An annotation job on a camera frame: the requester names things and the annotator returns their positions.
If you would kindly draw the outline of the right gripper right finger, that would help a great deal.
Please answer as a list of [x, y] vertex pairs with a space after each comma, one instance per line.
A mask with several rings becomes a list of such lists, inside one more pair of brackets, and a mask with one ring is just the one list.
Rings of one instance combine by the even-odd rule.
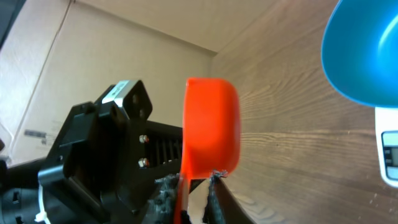
[[207, 224], [254, 224], [254, 221], [243, 210], [223, 181], [227, 174], [226, 171], [216, 170], [211, 173], [202, 222]]

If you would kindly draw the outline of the orange scoop blue handle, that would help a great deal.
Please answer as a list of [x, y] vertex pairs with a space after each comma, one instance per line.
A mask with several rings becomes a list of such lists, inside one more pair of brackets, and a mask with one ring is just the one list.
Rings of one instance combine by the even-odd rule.
[[230, 82], [220, 78], [189, 78], [183, 104], [182, 163], [174, 223], [188, 207], [191, 181], [213, 173], [231, 173], [240, 155], [239, 96]]

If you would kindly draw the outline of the white digital kitchen scale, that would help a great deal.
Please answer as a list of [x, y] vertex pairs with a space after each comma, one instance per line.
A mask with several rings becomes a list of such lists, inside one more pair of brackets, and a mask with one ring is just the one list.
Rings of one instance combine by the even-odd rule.
[[397, 108], [375, 108], [379, 167], [383, 181], [397, 188]]

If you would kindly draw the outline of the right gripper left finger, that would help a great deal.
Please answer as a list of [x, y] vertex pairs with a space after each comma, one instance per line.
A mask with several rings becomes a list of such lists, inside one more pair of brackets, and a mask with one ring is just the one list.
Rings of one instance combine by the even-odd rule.
[[172, 224], [177, 203], [179, 174], [155, 179], [156, 189], [147, 201], [146, 223]]

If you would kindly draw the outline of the teal blue bowl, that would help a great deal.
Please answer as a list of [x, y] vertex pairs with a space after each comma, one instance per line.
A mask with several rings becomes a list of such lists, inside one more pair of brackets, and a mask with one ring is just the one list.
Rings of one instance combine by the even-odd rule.
[[322, 67], [331, 86], [370, 107], [397, 107], [397, 0], [341, 0], [326, 25]]

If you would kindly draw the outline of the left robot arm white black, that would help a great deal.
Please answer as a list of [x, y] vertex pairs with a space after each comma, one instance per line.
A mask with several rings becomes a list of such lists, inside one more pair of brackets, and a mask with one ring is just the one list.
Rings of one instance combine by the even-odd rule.
[[75, 105], [45, 158], [1, 163], [1, 222], [140, 223], [181, 157], [180, 127], [128, 119], [115, 103]]

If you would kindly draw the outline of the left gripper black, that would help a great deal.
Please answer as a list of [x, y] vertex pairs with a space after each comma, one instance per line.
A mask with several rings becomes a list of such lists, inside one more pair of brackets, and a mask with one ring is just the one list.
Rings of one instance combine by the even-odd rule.
[[155, 179], [178, 174], [182, 129], [114, 102], [74, 106], [38, 173], [41, 223], [146, 223]]

